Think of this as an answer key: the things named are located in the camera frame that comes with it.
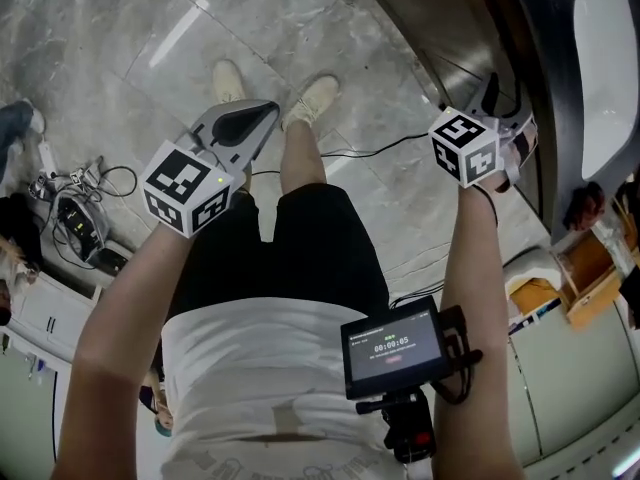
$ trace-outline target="beige shoe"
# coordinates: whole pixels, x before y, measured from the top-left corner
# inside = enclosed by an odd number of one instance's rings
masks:
[[[242,87],[242,75],[230,60],[221,60],[213,66],[213,91],[218,103],[247,99]]]
[[[313,124],[331,106],[339,90],[340,84],[334,76],[325,75],[316,79],[284,117],[282,129],[286,131],[288,126],[297,120]]]
[[[31,128],[34,132],[42,135],[46,127],[46,122],[44,120],[44,116],[42,115],[42,112],[40,112],[36,107],[34,107],[33,103],[31,103],[31,100],[29,100],[28,98],[24,98],[22,101],[28,103],[31,109],[33,110],[33,115],[31,116],[31,122],[29,123],[29,128]]]

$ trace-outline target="white cabinet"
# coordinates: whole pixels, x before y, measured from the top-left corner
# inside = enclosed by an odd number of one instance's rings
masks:
[[[25,290],[16,319],[36,331],[41,337],[39,341],[46,341],[51,349],[62,349],[65,356],[73,357],[93,305],[94,301],[41,274]]]
[[[65,306],[58,308],[53,316],[49,341],[75,350],[90,312],[86,305],[68,297]]]
[[[49,332],[58,298],[52,285],[36,282],[26,289],[19,316],[20,322],[38,331]]]

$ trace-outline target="white panel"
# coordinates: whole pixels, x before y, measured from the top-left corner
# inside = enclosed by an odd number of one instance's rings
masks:
[[[545,455],[595,428],[639,390],[633,355],[615,309],[574,331],[562,308],[513,337]]]
[[[46,331],[50,318],[56,313],[56,303],[59,299],[56,288],[45,282],[36,282],[26,291],[20,322]]]
[[[80,333],[90,314],[91,308],[67,297],[64,306],[56,312],[55,321],[50,328],[49,340],[75,350]]]
[[[528,480],[565,480],[571,468],[584,465],[580,480],[610,479],[611,472],[640,446],[640,395],[620,411],[558,453],[527,467]]]
[[[638,55],[629,0],[576,0],[574,29],[584,97],[582,177],[627,143],[638,111]]]
[[[511,347],[508,349],[509,428],[511,442],[520,464],[531,464],[540,458],[538,438],[531,405]]]

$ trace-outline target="white t-shirt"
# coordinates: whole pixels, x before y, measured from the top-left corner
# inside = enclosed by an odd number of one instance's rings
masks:
[[[174,415],[166,480],[403,480],[380,413],[344,395],[340,325],[319,302],[259,298],[201,308],[162,331]],[[308,441],[247,441],[301,435]]]

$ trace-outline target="foot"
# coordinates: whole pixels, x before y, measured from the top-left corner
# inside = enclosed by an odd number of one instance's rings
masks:
[[[244,185],[240,187],[239,190],[243,190],[247,194],[251,192],[251,175],[253,173],[253,168],[251,164],[247,165],[247,168],[244,170],[245,180]]]
[[[336,77],[326,75],[317,78],[284,116],[282,129],[286,131],[292,122],[298,120],[313,124],[331,106],[339,90],[340,84]]]
[[[25,98],[22,101],[24,101],[25,103],[28,103],[31,109],[33,110],[33,115],[31,116],[31,122],[29,123],[29,128],[31,128],[36,133],[43,134],[46,124],[45,124],[45,120],[44,120],[44,116],[42,115],[42,112],[40,112],[36,107],[33,106],[33,103],[31,103],[31,100]]]
[[[213,90],[218,103],[246,100],[242,75],[230,60],[221,60],[213,67]]]
[[[16,156],[20,156],[24,154],[27,147],[24,145],[24,140],[21,137],[18,137],[16,141],[11,146]]]

